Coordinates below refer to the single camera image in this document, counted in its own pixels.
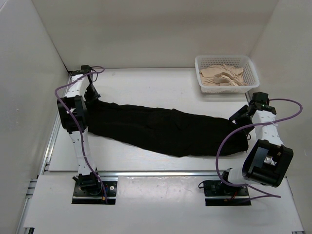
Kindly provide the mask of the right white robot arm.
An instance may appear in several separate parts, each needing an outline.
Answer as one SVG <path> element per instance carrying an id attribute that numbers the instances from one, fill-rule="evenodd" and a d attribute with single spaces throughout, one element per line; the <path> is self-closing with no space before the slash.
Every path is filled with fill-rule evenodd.
<path id="1" fill-rule="evenodd" d="M 276 110 L 270 106 L 269 95 L 263 92 L 253 93 L 249 104 L 229 118 L 239 127 L 248 126 L 243 133 L 255 130 L 256 142 L 241 167 L 229 168 L 222 173 L 219 190 L 223 194 L 232 194 L 237 184 L 280 185 L 293 158 L 293 150 L 280 139 L 273 123 L 275 119 Z"/>

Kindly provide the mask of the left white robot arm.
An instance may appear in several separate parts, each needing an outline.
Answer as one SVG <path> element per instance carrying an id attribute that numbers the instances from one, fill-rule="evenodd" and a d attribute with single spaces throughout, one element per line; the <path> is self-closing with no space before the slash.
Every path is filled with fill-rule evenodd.
<path id="1" fill-rule="evenodd" d="M 86 104 L 97 101 L 100 95 L 93 85 L 97 72 L 89 65 L 71 72 L 71 82 L 55 90 L 57 107 L 63 129 L 69 134 L 78 163 L 77 186 L 90 195 L 102 192 L 97 167 L 88 142 L 88 111 Z"/>

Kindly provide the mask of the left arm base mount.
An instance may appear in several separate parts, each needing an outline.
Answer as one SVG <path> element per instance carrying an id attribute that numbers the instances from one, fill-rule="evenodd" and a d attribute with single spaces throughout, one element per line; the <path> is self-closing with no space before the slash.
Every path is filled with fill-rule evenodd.
<path id="1" fill-rule="evenodd" d="M 74 176 L 72 204 L 115 205 L 117 180 L 102 180 L 93 174 Z"/>

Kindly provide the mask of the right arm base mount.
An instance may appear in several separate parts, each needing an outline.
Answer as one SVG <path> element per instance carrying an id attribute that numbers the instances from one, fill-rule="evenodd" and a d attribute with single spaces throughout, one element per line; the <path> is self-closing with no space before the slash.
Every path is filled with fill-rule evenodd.
<path id="1" fill-rule="evenodd" d="M 220 180 L 205 180 L 199 183 L 204 191 L 205 206 L 250 206 L 247 187 L 231 187 Z"/>

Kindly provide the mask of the black trousers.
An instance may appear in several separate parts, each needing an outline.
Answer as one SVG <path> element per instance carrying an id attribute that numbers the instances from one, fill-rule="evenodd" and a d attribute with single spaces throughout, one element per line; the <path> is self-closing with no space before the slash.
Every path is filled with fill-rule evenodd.
<path id="1" fill-rule="evenodd" d="M 225 137 L 238 126 L 227 119 L 176 109 L 86 103 L 88 131 L 145 150 L 176 157 L 216 156 Z"/>

